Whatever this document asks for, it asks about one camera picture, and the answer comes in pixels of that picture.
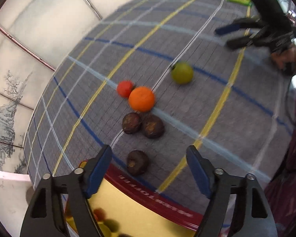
brown ball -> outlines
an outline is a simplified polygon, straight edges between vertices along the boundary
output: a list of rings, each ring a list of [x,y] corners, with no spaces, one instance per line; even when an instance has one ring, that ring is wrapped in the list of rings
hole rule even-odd
[[[133,176],[145,173],[149,164],[149,157],[141,150],[133,150],[127,156],[127,171]]]
[[[135,112],[129,113],[123,118],[122,126],[126,134],[134,134],[141,128],[141,117]]]
[[[149,114],[142,123],[142,132],[147,138],[161,137],[164,134],[164,124],[159,117]]]

metal screw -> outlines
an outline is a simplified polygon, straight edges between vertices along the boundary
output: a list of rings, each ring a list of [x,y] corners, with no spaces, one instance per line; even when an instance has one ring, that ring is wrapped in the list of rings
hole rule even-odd
[[[83,168],[79,167],[79,168],[76,168],[74,171],[73,171],[76,175],[80,175],[83,173]]]
[[[223,169],[221,169],[221,168],[215,169],[215,174],[222,175],[223,173],[224,173],[224,170]]]
[[[51,177],[51,174],[50,173],[46,173],[43,175],[43,179],[49,179]]]
[[[249,180],[254,180],[254,179],[255,179],[255,176],[254,176],[253,174],[248,174],[248,175],[247,175],[247,178],[248,178]]]

